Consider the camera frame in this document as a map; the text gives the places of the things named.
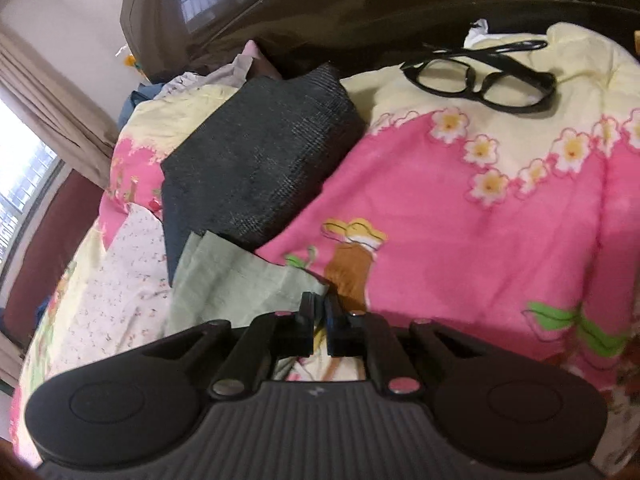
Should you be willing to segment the cherry print bed sheet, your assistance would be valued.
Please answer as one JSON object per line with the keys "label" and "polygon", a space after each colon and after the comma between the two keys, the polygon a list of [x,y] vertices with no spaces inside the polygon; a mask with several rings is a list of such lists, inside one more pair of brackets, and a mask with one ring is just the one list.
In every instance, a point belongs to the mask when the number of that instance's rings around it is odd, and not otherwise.
{"label": "cherry print bed sheet", "polygon": [[131,204],[109,248],[75,259],[55,311],[53,375],[143,346],[162,332],[170,305],[163,227]]}

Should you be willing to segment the beige right curtain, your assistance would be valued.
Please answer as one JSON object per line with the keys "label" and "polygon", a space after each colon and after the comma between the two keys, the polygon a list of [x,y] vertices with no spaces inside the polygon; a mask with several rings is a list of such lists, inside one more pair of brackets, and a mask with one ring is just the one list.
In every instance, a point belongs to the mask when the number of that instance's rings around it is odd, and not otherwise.
{"label": "beige right curtain", "polygon": [[1,27],[1,99],[63,162],[99,188],[110,182],[114,120],[9,27]]}

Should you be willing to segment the maroon sofa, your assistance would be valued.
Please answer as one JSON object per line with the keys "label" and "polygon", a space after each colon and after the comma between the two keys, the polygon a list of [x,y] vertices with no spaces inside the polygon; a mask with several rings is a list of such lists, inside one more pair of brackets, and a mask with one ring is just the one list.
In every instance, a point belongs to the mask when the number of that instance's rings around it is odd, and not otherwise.
{"label": "maroon sofa", "polygon": [[55,192],[18,260],[8,296],[1,301],[1,330],[27,347],[47,303],[80,242],[98,216],[103,190],[73,170]]}

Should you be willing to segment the barred window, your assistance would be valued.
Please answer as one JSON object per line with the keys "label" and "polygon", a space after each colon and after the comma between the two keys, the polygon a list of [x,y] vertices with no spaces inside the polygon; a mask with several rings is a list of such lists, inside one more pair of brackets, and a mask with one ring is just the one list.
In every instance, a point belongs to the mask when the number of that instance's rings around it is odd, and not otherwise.
{"label": "barred window", "polygon": [[60,165],[58,154],[1,103],[1,271],[11,264]]}

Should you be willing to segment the blue cloth near headboard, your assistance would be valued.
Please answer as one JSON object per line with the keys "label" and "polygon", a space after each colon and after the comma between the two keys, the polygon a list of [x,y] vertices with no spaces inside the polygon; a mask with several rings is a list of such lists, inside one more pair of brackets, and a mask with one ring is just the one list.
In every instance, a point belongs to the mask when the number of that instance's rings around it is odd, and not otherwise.
{"label": "blue cloth near headboard", "polygon": [[117,128],[122,131],[126,123],[134,114],[134,110],[138,105],[146,101],[152,101],[163,90],[164,84],[139,84],[138,88],[126,97],[122,110],[117,119]]}

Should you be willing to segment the yellow snack bag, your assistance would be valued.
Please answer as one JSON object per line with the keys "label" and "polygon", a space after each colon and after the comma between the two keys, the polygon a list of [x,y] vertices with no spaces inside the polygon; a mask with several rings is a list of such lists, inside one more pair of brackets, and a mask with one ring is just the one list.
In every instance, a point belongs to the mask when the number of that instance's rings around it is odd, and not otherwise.
{"label": "yellow snack bag", "polygon": [[115,53],[115,58],[117,58],[123,66],[130,68],[130,70],[133,70],[142,81],[149,81],[149,78],[145,75],[144,70],[142,70],[142,66],[132,53],[128,44],[124,44],[117,50],[117,52]]}

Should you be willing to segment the black rimmed glasses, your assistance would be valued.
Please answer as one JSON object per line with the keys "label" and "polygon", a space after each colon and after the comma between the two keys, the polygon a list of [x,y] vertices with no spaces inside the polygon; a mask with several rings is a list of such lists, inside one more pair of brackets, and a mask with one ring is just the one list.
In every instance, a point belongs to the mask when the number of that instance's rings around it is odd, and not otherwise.
{"label": "black rimmed glasses", "polygon": [[423,58],[402,63],[400,70],[410,84],[433,96],[513,115],[544,113],[556,97],[555,74],[534,70],[513,55],[546,47],[540,39],[480,49],[428,47]]}

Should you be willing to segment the pink yellow cartoon quilt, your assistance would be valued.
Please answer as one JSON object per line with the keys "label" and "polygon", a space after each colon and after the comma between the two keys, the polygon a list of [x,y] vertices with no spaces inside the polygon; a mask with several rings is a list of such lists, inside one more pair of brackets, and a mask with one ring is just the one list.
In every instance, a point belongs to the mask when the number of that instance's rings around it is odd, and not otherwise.
{"label": "pink yellow cartoon quilt", "polygon": [[[351,309],[394,325],[434,318],[560,364],[608,401],[594,461],[639,448],[639,65],[573,24],[518,60],[554,73],[546,114],[433,96],[397,67],[344,80],[368,130],[319,196],[252,254],[333,284]],[[139,105],[122,129],[99,218],[58,283],[13,398],[11,439],[39,454],[24,411],[52,378],[53,322],[73,265],[98,258],[139,205],[160,220],[160,164],[224,102],[214,84]]]}

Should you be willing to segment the dark knit folded garment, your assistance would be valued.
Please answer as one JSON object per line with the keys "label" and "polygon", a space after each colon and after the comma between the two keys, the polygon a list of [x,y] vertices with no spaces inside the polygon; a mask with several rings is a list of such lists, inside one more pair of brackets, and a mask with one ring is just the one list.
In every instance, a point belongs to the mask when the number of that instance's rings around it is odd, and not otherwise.
{"label": "dark knit folded garment", "polygon": [[192,234],[212,232],[248,252],[275,238],[364,130],[332,66],[244,84],[160,164],[168,274]]}

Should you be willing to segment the dark wooden headboard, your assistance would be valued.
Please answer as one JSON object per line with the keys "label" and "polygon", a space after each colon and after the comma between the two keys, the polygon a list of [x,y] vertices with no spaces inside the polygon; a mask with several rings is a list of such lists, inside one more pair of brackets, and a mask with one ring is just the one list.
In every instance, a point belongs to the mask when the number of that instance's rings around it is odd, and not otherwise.
{"label": "dark wooden headboard", "polygon": [[426,46],[458,46],[481,19],[494,34],[569,22],[631,48],[639,0],[122,0],[120,12],[127,44],[154,82],[216,70],[247,41],[286,78],[324,63],[350,76]]}

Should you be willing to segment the sage green pants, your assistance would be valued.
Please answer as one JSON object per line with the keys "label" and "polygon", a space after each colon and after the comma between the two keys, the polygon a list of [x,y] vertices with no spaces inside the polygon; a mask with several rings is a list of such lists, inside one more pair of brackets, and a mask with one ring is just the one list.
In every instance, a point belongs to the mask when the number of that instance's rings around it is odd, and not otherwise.
{"label": "sage green pants", "polygon": [[304,292],[328,286],[295,266],[278,266],[220,236],[192,233],[171,285],[165,336],[211,320],[244,327],[258,315],[296,311]]}

